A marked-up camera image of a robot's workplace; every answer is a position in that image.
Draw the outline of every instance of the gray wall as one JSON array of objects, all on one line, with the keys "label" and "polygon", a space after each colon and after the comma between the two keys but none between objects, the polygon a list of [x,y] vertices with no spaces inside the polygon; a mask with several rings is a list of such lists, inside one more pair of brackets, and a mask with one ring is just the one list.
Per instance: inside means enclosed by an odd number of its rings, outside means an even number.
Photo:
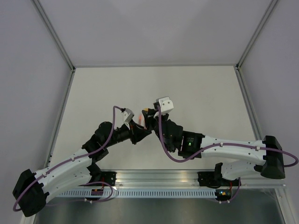
[{"label": "gray wall", "polygon": [[0,10],[0,217],[17,224],[14,185],[45,162],[70,70],[29,0]]},{"label": "gray wall", "polygon": [[40,0],[75,66],[236,64],[271,0]]},{"label": "gray wall", "polygon": [[[299,1],[280,1],[242,67],[263,133],[299,156]],[[292,159],[285,157],[286,162]],[[286,168],[299,210],[299,166]]]}]

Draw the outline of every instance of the purple cable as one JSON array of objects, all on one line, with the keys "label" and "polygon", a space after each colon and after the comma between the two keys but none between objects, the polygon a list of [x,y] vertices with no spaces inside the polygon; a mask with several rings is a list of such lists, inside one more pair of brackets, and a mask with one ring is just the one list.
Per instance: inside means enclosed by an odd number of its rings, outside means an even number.
[{"label": "purple cable", "polygon": [[[106,183],[106,182],[102,182],[102,181],[98,181],[98,182],[91,182],[91,183],[86,183],[86,184],[82,184],[81,186],[88,186],[88,185],[91,185],[91,184],[95,184],[95,183],[102,183],[102,184],[105,184],[107,185],[110,189],[111,189],[111,193],[108,197],[104,198],[104,199],[101,199],[101,200],[95,200],[93,201],[92,203],[95,203],[95,202],[105,202],[105,201],[108,201],[109,198],[111,198],[112,194],[113,194],[113,188],[111,187],[111,185],[109,183]],[[48,207],[52,207],[52,206],[57,206],[57,205],[61,205],[61,204],[66,204],[66,203],[69,203],[69,202],[85,202],[85,199],[74,199],[74,200],[69,200],[69,201],[65,201],[65,202],[60,202],[60,203],[56,203],[56,204],[46,204],[46,206]]]},{"label": "purple cable", "polygon": [[[159,138],[160,138],[160,142],[162,144],[164,152],[166,153],[166,155],[168,156],[168,158],[170,158],[172,161],[175,161],[175,162],[186,162],[186,161],[194,158],[199,153],[202,153],[203,151],[205,151],[205,150],[207,150],[209,148],[220,146],[220,144],[217,143],[217,144],[213,144],[213,145],[209,145],[207,147],[201,148],[199,151],[197,151],[196,153],[192,154],[191,156],[189,156],[188,158],[183,159],[183,160],[177,160],[177,159],[173,158],[170,155],[170,153],[167,151],[167,148],[165,147],[165,144],[164,144],[164,141],[163,141],[163,134],[162,134],[162,113],[161,113],[160,106],[157,106],[157,108],[158,108],[158,111],[159,111],[158,125],[159,125]],[[243,144],[237,144],[237,143],[223,143],[223,145],[224,146],[236,146],[236,147],[244,147],[244,148],[254,149],[253,146],[248,146],[248,145],[243,145]],[[291,154],[289,152],[285,152],[285,151],[282,151],[282,150],[279,150],[279,149],[275,149],[275,148],[267,148],[267,147],[260,147],[260,149],[261,150],[273,151],[273,152],[277,152],[277,153],[282,153],[282,154],[288,155],[288,156],[290,156],[290,157],[292,157],[292,158],[295,159],[294,163],[291,163],[291,164],[288,164],[288,165],[284,165],[284,167],[293,167],[293,166],[297,165],[298,162],[299,162],[298,158],[295,155],[293,155],[293,154]]]},{"label": "purple cable", "polygon": [[[110,134],[106,140],[106,142],[97,150],[91,152],[91,153],[87,153],[87,154],[84,154],[84,155],[79,155],[77,157],[75,157],[74,159],[79,159],[79,158],[82,158],[82,157],[85,157],[85,156],[89,156],[89,155],[93,155],[95,153],[97,153],[98,151],[102,150],[107,144],[108,142],[110,141],[111,137],[112,137],[112,134],[113,134],[113,131],[114,131],[114,125],[115,125],[115,109],[119,109],[119,110],[122,110],[120,107],[118,106],[114,106],[113,107],[113,119],[112,119],[112,128],[111,128],[111,131],[110,131]],[[49,169],[46,174],[49,174],[51,171],[53,171],[54,169],[68,163],[68,162],[71,162],[72,159],[68,159],[68,160],[65,160],[55,166],[53,166],[51,169]],[[13,206],[13,211],[21,211],[21,209],[17,209],[17,204],[20,202],[21,198],[24,196],[24,194],[36,183],[38,182],[40,179],[42,179],[44,177],[44,175],[41,175],[39,176],[38,178],[36,178],[30,185],[28,185],[28,187],[26,187],[23,192],[20,194],[20,196],[18,197],[18,199],[15,201],[14,203],[14,206]]]},{"label": "purple cable", "polygon": [[[239,184],[238,184],[238,188],[237,188],[237,191],[235,192],[235,194],[231,197],[231,199],[227,200],[227,201],[221,201],[221,204],[225,204],[225,203],[228,203],[228,201],[232,201],[235,199],[235,197],[237,196],[237,194],[239,193],[239,190],[240,190],[240,186],[241,186],[241,178],[239,177]],[[211,202],[217,202],[219,203],[219,201],[217,201],[216,199],[207,199],[208,201],[211,201]]]}]

